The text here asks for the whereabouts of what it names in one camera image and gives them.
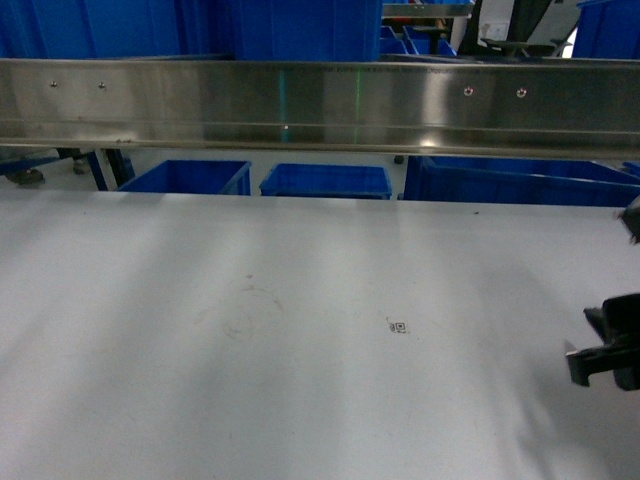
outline white conveyor belt surface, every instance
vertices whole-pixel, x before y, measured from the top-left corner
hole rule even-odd
[[[640,478],[612,209],[0,193],[0,478]],[[404,324],[406,333],[391,325]]]

